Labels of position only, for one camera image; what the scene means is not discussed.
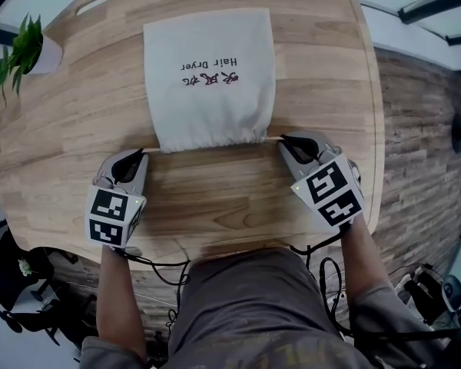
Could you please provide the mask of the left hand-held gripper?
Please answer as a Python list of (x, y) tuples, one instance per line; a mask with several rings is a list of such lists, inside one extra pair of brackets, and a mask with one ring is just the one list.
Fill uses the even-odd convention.
[(148, 154), (131, 149), (107, 158), (88, 187), (85, 207), (87, 239), (113, 248), (127, 247), (146, 205), (143, 188)]

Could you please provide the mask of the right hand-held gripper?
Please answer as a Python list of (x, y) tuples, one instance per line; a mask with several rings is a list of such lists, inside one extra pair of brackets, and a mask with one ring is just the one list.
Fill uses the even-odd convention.
[(307, 233), (333, 234), (363, 213), (359, 172), (342, 149), (319, 131), (280, 136), (280, 153), (295, 182), (290, 220)]

